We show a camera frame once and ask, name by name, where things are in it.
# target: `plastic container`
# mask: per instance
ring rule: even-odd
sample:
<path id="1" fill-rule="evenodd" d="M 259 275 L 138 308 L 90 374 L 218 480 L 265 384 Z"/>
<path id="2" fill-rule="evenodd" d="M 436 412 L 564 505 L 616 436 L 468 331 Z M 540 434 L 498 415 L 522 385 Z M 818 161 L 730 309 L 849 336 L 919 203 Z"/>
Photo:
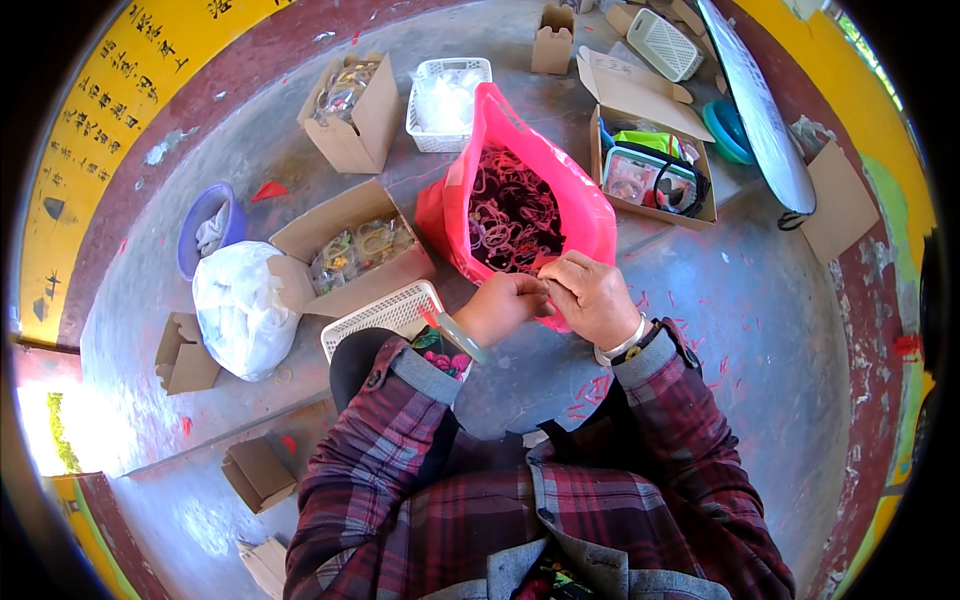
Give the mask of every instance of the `plastic container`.
<path id="1" fill-rule="evenodd" d="M 659 14 L 640 9 L 627 30 L 627 42 L 673 83 L 693 77 L 704 55 Z"/>
<path id="2" fill-rule="evenodd" d="M 193 274 L 200 263 L 197 229 L 202 222 L 216 215 L 224 203 L 229 203 L 227 228 L 217 250 L 241 242 L 247 237 L 247 214 L 234 198 L 230 184 L 218 181 L 206 188 L 187 210 L 183 226 L 180 228 L 180 239 L 177 240 L 177 267 L 180 269 L 180 275 L 187 281 L 193 281 Z"/>
<path id="3" fill-rule="evenodd" d="M 720 156 L 740 164 L 756 163 L 740 116 L 732 105 L 722 100 L 707 103 L 704 107 L 704 125 L 716 140 L 713 147 Z"/>
<path id="4" fill-rule="evenodd" d="M 383 327 L 405 338 L 417 335 L 426 326 L 426 321 L 417 310 L 418 306 L 433 312 L 444 310 L 437 290 L 426 279 L 414 281 L 327 325 L 320 332 L 326 362 L 333 358 L 333 350 L 337 349 L 337 345 L 354 331 Z"/>
<path id="5" fill-rule="evenodd" d="M 414 131 L 414 128 L 420 126 L 417 122 L 417 109 L 414 105 L 414 98 L 417 96 L 416 82 L 451 69 L 483 69 L 487 74 L 484 81 L 493 81 L 493 72 L 491 71 L 490 61 L 487 59 L 433 59 L 421 62 L 420 66 L 417 67 L 417 75 L 414 78 L 415 84 L 410 87 L 410 101 L 407 102 L 407 133 L 410 133 L 414 141 L 417 142 L 417 149 L 421 152 L 460 152 L 470 141 L 472 128 L 462 133 Z"/>

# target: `white plastic bag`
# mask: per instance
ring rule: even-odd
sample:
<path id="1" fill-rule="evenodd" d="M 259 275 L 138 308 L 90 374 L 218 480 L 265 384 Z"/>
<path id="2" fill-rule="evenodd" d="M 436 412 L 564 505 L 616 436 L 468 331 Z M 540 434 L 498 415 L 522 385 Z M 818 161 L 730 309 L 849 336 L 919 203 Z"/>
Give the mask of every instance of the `white plastic bag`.
<path id="1" fill-rule="evenodd" d="M 204 345 L 224 369 L 247 381 L 269 377 L 294 343 L 300 313 L 276 292 L 267 258 L 282 254 L 264 242 L 238 242 L 203 258 L 193 301 Z"/>
<path id="2" fill-rule="evenodd" d="M 483 69 L 447 69 L 424 80 L 414 78 L 414 104 L 422 132 L 463 133 L 473 127 L 473 94 Z"/>

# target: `white cloth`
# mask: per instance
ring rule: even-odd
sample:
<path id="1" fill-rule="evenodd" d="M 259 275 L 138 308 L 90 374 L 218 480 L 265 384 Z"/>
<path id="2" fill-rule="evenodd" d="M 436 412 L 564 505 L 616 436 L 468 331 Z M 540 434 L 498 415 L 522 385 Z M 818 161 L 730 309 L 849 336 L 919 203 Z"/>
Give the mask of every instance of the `white cloth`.
<path id="1" fill-rule="evenodd" d="M 223 203 L 217 214 L 200 223 L 197 228 L 197 250 L 200 251 L 201 258 L 207 258 L 220 247 L 220 240 L 224 239 L 227 231 L 229 214 L 229 203 Z"/>

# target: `green foliage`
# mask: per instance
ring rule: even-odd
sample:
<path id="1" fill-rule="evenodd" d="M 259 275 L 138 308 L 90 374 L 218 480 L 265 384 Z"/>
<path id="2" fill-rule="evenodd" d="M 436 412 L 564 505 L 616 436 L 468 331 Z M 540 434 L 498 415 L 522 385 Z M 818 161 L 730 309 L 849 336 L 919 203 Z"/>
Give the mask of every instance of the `green foliage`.
<path id="1" fill-rule="evenodd" d="M 63 401 L 63 394 L 47 394 L 47 408 L 50 409 L 50 433 L 54 436 L 54 444 L 57 445 L 57 453 L 63 461 L 68 473 L 79 473 L 80 461 L 77 455 L 73 453 L 70 442 L 63 438 L 63 423 L 60 422 L 60 403 Z"/>
<path id="2" fill-rule="evenodd" d="M 841 14 L 840 17 L 837 18 L 837 25 L 840 26 L 840 29 L 846 34 L 847 38 L 853 44 L 853 47 L 856 48 L 856 51 L 863 57 L 867 64 L 870 65 L 870 69 L 880 79 L 880 82 L 887 89 L 887 93 L 890 94 L 890 98 L 893 99 L 894 104 L 897 105 L 897 110 L 903 110 L 903 104 L 900 102 L 900 97 L 897 95 L 894 85 L 890 82 L 890 78 L 887 77 L 886 71 L 880 66 L 880 61 L 876 59 L 874 50 L 860 34 L 860 30 L 856 28 L 856 25 L 853 25 L 853 21 L 845 14 Z"/>

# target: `rubber band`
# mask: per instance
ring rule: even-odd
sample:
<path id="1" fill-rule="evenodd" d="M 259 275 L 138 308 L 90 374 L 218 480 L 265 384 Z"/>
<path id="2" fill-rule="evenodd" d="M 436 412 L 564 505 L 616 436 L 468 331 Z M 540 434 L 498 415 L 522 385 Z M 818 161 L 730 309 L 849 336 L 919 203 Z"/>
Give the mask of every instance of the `rubber band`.
<path id="1" fill-rule="evenodd" d="M 550 186 L 509 150 L 485 147 L 468 204 L 470 252 L 493 271 L 530 273 L 560 254 L 557 201 Z"/>

